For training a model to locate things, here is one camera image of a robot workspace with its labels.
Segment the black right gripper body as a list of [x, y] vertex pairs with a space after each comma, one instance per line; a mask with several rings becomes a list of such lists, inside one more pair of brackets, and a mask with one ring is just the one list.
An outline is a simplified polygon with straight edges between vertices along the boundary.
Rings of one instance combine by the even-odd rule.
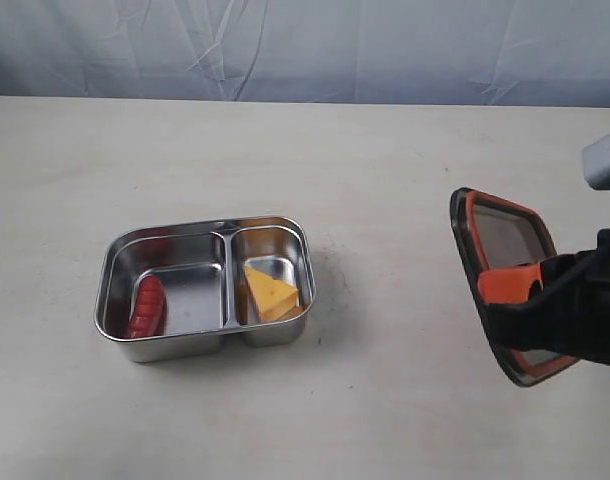
[[542, 289], [521, 304], [485, 304], [494, 344], [610, 366], [610, 229], [593, 250], [548, 258]]

